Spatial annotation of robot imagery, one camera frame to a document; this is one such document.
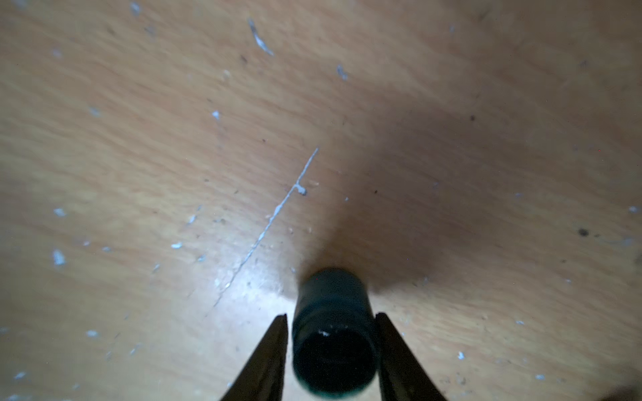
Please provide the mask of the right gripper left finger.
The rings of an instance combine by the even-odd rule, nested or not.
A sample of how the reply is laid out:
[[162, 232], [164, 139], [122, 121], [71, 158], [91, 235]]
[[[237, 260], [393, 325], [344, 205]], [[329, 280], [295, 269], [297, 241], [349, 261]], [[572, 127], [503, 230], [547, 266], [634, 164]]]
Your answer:
[[281, 401], [288, 340], [287, 315], [277, 315], [221, 401]]

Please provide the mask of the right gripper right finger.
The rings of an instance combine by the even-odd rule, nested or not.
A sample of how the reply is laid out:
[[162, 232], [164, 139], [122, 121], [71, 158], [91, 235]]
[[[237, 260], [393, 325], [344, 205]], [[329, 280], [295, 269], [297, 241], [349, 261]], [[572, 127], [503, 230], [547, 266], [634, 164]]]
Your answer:
[[384, 401], [446, 401], [389, 317], [376, 314], [380, 337], [380, 389]]

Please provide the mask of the green paint jar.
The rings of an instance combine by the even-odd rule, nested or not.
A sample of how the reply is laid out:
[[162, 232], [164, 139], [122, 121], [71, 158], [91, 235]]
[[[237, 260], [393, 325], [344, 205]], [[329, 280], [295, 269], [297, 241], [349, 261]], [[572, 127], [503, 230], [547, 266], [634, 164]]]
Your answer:
[[301, 284], [292, 339], [294, 374], [311, 394], [351, 397], [377, 373], [379, 335], [368, 293], [344, 269], [320, 270]]

